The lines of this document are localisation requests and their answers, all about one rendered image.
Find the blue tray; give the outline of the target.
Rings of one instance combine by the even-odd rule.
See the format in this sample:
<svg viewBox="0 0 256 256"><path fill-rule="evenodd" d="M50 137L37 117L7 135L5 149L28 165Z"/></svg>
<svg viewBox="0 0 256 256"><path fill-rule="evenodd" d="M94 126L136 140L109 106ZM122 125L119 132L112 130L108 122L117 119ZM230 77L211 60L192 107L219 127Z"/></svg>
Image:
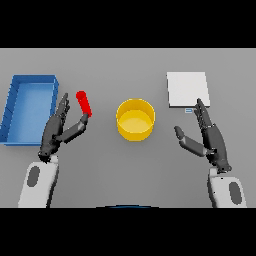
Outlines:
<svg viewBox="0 0 256 256"><path fill-rule="evenodd" d="M13 75L0 123L0 144L39 146L55 113L58 87L55 75Z"/></svg>

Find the pale square measuring scale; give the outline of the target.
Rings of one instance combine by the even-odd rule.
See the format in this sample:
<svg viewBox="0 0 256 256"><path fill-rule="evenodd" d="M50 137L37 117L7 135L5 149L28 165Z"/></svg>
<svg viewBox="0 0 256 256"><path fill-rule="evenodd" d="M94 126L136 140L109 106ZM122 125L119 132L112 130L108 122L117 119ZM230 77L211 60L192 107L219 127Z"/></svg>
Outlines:
<svg viewBox="0 0 256 256"><path fill-rule="evenodd" d="M197 99L210 107L210 96L204 72L168 72L167 91L170 108L194 108Z"/></svg>

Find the red beaker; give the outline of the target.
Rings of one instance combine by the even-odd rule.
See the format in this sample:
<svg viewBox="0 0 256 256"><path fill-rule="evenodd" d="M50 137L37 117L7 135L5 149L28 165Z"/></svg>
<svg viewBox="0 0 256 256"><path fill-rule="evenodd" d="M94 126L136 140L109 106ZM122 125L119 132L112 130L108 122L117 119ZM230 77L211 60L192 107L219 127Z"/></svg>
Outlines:
<svg viewBox="0 0 256 256"><path fill-rule="evenodd" d="M87 94L85 91L80 90L76 92L76 99L78 101L78 104L80 105L80 108L82 110L83 114L87 114L88 117L92 116L92 110L90 107L90 103L87 98Z"/></svg>

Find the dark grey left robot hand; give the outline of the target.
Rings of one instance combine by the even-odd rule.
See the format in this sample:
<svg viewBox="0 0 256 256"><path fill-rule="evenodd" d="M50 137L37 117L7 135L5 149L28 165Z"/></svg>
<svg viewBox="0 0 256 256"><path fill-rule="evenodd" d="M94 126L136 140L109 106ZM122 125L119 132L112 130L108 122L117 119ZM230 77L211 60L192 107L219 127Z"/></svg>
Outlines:
<svg viewBox="0 0 256 256"><path fill-rule="evenodd" d="M43 131L38 157L44 163L50 161L51 156L59 150L62 143L69 143L86 130L90 117L83 113L76 124L67 130L63 130L69 109L68 94L65 93L58 105L57 111L49 118Z"/></svg>

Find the yellow bowl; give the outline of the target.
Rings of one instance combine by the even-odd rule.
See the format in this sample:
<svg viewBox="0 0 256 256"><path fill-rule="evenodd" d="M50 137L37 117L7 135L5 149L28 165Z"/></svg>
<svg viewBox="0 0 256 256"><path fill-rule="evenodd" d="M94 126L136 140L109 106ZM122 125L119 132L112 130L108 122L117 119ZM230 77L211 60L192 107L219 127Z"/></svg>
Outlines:
<svg viewBox="0 0 256 256"><path fill-rule="evenodd" d="M119 134L130 142L148 138L155 123L155 110L144 99L130 98L120 104L116 111L116 126Z"/></svg>

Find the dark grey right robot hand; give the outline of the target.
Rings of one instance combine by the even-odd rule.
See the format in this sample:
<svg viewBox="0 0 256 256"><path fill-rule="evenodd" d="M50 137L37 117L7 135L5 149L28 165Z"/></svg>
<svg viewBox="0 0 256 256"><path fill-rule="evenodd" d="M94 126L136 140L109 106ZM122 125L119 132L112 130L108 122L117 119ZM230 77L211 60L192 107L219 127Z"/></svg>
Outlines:
<svg viewBox="0 0 256 256"><path fill-rule="evenodd" d="M208 162L217 168L218 173L231 171L232 167L228 162L224 138L217 125L211 121L206 106L200 98L197 99L194 113L203 142L199 143L186 136L179 126L175 126L174 131L179 145L198 157L206 157Z"/></svg>

